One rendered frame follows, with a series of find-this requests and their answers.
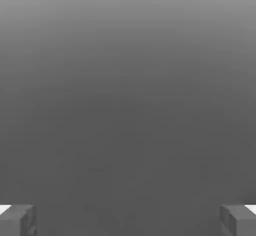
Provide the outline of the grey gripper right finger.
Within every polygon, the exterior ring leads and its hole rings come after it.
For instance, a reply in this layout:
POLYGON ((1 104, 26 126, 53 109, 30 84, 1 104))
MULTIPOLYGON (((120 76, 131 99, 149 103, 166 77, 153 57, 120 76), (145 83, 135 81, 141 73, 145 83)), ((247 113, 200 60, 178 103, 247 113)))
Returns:
POLYGON ((221 205, 222 236, 256 236, 256 204, 221 205))

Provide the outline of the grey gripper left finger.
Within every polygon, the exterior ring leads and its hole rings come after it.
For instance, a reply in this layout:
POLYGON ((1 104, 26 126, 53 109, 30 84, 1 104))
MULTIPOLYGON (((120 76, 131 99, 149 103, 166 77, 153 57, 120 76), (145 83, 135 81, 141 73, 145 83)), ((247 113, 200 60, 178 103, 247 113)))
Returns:
POLYGON ((37 206, 0 205, 0 236, 38 236, 37 206))

